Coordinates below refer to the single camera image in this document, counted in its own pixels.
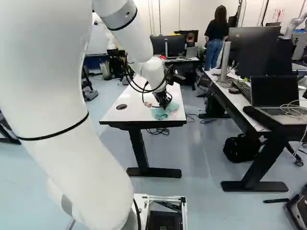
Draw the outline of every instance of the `towel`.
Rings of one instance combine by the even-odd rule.
[[[171,102],[165,110],[164,108],[152,109],[152,114],[156,120],[162,121],[168,118],[168,116],[170,116],[173,112],[177,111],[178,108],[179,108],[179,104],[175,102]]]

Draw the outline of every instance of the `computer mouse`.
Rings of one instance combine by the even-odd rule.
[[[238,94],[240,93],[240,90],[236,89],[236,88],[229,88],[228,92],[231,94]]]

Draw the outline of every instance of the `gray floor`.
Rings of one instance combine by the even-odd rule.
[[[124,168],[136,166],[128,133],[98,123],[125,86],[116,80],[93,80],[93,84],[99,96],[87,106],[98,136]],[[196,98],[190,87],[182,87],[182,94],[187,113],[197,114],[203,109],[203,99]],[[240,133],[236,124],[227,119],[203,125],[196,119],[170,130],[168,137],[143,132],[148,160],[154,167],[179,168],[183,177],[132,178],[136,193],[186,196],[190,230],[292,229],[282,204],[266,205],[262,201],[291,197],[299,191],[307,181],[305,166],[295,166],[284,151],[264,180],[284,181],[290,188],[287,194],[224,193],[220,182],[240,180],[250,166],[230,163],[223,154],[225,139]],[[307,163],[307,156],[300,155]],[[46,178],[22,146],[0,143],[0,229],[65,229],[70,218],[47,196]],[[77,224],[74,229],[86,228]]]

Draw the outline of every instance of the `laptop screen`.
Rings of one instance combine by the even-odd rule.
[[[252,76],[250,82],[253,107],[279,107],[299,99],[296,76]]]

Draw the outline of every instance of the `black t-shirt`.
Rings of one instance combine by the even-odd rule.
[[[225,36],[229,35],[229,26],[227,23],[219,24],[212,20],[206,30],[205,36],[209,37],[209,41],[214,39],[223,40]]]

